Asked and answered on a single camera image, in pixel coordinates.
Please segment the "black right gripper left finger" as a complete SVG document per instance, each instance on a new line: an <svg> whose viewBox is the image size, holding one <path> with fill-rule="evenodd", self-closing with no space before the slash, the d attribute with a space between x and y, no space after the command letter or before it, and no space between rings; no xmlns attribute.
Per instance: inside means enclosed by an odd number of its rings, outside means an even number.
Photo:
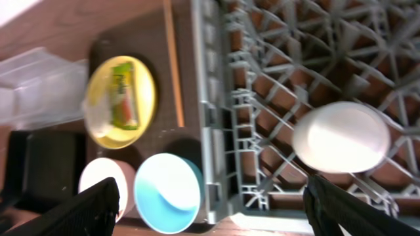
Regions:
<svg viewBox="0 0 420 236"><path fill-rule="evenodd" d="M4 236L111 236L119 214L119 190L105 178Z"/></svg>

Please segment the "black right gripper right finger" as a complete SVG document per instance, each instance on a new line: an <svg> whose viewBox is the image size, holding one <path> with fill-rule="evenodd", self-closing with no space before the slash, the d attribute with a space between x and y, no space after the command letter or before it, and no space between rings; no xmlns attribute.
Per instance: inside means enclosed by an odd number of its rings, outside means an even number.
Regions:
<svg viewBox="0 0 420 236"><path fill-rule="evenodd" d="M419 236L419 231L369 206L355 196L313 175L303 194L304 210L315 236Z"/></svg>

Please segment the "pink bowl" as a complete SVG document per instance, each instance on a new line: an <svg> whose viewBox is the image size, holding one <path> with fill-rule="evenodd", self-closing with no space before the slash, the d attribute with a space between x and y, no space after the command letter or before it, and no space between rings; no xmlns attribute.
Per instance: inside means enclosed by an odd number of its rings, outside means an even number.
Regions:
<svg viewBox="0 0 420 236"><path fill-rule="evenodd" d="M119 190L119 212L115 221L119 222L135 205L133 194L135 174L135 169L129 163L100 157L83 169L78 192L81 193L108 177L114 178Z"/></svg>

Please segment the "white tissue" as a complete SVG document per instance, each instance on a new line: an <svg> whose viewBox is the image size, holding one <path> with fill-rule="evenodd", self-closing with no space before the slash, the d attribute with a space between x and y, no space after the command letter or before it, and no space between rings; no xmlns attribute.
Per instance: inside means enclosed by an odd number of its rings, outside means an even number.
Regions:
<svg viewBox="0 0 420 236"><path fill-rule="evenodd" d="M95 138L105 137L112 129L112 112L108 95L102 95L96 102L87 98L82 103L85 125Z"/></svg>

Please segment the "green snack wrapper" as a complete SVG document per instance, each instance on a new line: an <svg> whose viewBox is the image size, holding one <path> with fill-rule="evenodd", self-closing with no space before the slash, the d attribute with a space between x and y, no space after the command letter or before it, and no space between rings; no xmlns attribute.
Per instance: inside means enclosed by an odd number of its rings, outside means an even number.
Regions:
<svg viewBox="0 0 420 236"><path fill-rule="evenodd" d="M111 123L122 130L136 130L140 126L135 98L135 67L124 62L112 68L110 83Z"/></svg>

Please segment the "yellow plate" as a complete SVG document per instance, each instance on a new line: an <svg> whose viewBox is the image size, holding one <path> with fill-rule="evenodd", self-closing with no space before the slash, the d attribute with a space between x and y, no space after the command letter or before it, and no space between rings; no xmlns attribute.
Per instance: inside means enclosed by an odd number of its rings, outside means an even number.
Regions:
<svg viewBox="0 0 420 236"><path fill-rule="evenodd" d="M137 141L151 125L158 106L158 92L150 70L143 62L132 56L115 56L97 67L90 77L85 99L93 103L100 96L108 95L110 102L112 68L124 62L132 62L135 67L134 88L140 126L136 130L122 130L114 126L103 138L95 138L87 130L96 144L108 149L125 148Z"/></svg>

